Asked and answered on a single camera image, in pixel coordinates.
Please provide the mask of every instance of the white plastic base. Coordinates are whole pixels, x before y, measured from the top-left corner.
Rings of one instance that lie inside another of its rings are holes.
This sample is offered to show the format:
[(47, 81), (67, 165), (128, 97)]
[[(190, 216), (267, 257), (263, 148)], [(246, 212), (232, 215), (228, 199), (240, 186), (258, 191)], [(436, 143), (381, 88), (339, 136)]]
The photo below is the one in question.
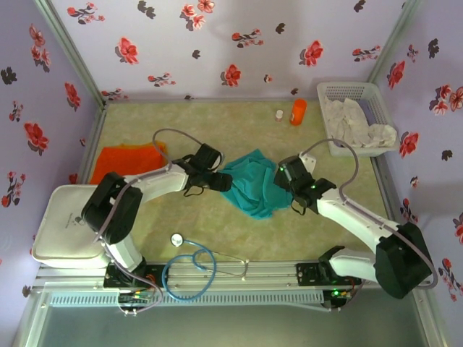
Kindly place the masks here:
[(95, 185), (67, 185), (55, 189), (38, 229), (32, 256), (52, 267), (101, 268), (107, 266), (101, 243), (80, 219)]

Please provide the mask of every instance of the purple wall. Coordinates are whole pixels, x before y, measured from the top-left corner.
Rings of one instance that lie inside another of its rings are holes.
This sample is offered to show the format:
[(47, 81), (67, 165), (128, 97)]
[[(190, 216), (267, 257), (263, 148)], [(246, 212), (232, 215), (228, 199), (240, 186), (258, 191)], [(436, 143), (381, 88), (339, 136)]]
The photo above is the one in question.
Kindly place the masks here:
[(366, 81), (404, 0), (50, 2), (103, 96), (164, 100), (316, 98), (319, 82)]
[(50, 193), (77, 173), (97, 105), (33, 1), (4, 1), (0, 18), (0, 345), (10, 346), (38, 269), (34, 235)]
[(402, 136), (387, 155), (406, 219), (438, 269), (434, 290), (455, 346), (463, 341), (463, 3), (425, 1), (377, 79)]

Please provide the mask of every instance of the teal cloth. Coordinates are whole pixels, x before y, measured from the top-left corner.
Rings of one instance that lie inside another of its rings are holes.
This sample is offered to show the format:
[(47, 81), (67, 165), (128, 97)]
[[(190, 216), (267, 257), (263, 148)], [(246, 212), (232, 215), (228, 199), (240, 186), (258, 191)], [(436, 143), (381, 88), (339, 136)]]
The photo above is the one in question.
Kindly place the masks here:
[(291, 205), (292, 196), (273, 183), (276, 164), (253, 152), (225, 165), (221, 171), (233, 177), (228, 192), (221, 194), (247, 215), (255, 219), (270, 218), (274, 210)]

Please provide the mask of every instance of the orange bottle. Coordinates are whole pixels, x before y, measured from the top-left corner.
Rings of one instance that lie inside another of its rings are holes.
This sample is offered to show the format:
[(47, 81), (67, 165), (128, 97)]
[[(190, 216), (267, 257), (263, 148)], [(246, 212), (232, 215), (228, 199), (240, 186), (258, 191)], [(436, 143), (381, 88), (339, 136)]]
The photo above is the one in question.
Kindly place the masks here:
[(296, 99), (294, 105), (292, 106), (291, 120), (289, 123), (292, 125), (300, 125), (304, 119), (305, 109), (307, 108), (307, 103), (303, 99)]

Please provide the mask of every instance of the stethoscope chest piece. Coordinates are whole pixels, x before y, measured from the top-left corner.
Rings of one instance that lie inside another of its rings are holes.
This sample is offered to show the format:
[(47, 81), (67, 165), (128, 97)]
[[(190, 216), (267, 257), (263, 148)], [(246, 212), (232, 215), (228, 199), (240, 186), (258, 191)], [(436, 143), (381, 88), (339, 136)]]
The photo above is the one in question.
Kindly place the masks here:
[(175, 247), (180, 247), (181, 245), (183, 245), (183, 236), (180, 235), (180, 234), (174, 234), (171, 236), (171, 243), (175, 246)]

